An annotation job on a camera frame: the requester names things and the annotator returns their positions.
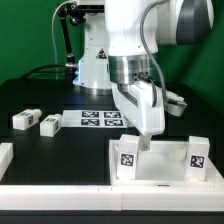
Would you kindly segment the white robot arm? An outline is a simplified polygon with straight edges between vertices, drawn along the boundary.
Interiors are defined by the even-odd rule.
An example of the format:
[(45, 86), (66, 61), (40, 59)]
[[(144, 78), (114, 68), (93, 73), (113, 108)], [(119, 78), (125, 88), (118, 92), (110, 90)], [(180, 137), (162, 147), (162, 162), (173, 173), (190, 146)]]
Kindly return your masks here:
[(142, 150), (165, 129), (164, 113), (179, 116), (184, 100), (155, 86), (164, 76), (155, 60), (160, 44), (200, 42), (212, 29), (211, 0), (75, 0), (74, 17), (85, 22), (80, 88), (113, 95), (118, 110), (140, 132)]

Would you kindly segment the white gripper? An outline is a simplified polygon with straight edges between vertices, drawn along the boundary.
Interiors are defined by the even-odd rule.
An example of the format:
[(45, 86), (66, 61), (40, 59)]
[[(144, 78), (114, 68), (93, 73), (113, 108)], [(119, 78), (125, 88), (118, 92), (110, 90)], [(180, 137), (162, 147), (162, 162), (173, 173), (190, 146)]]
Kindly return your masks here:
[(162, 92), (143, 81), (129, 85), (128, 91), (122, 93), (118, 85), (112, 84), (115, 106), (123, 116), (142, 134), (139, 148), (150, 150), (149, 135), (162, 134), (165, 129), (165, 116)]

